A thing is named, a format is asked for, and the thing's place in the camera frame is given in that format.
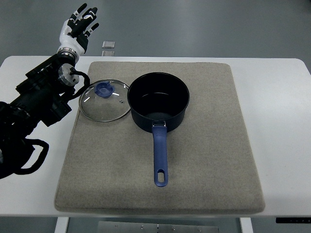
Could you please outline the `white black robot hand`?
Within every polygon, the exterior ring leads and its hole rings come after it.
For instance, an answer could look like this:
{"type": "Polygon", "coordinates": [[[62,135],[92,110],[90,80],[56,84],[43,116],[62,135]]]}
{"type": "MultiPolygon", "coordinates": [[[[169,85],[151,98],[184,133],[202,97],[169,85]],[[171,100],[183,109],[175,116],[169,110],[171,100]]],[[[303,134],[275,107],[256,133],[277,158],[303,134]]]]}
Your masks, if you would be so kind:
{"type": "Polygon", "coordinates": [[[67,54],[77,62],[81,55],[85,54],[90,35],[98,28],[97,7],[87,8],[82,4],[67,19],[59,35],[60,47],[58,54],[67,54]]]}

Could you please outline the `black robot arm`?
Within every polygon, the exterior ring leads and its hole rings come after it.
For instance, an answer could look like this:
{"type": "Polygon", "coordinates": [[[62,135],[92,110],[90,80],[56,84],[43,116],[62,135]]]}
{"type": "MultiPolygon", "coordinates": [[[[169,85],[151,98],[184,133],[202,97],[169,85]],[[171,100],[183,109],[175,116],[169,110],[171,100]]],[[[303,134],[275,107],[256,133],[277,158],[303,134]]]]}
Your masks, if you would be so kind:
{"type": "Polygon", "coordinates": [[[26,74],[16,87],[19,96],[0,103],[0,177],[26,175],[43,164],[49,144],[28,139],[39,122],[46,126],[60,121],[71,111],[68,101],[75,89],[67,84],[63,69],[74,71],[77,58],[68,51],[58,52],[26,74]]]}

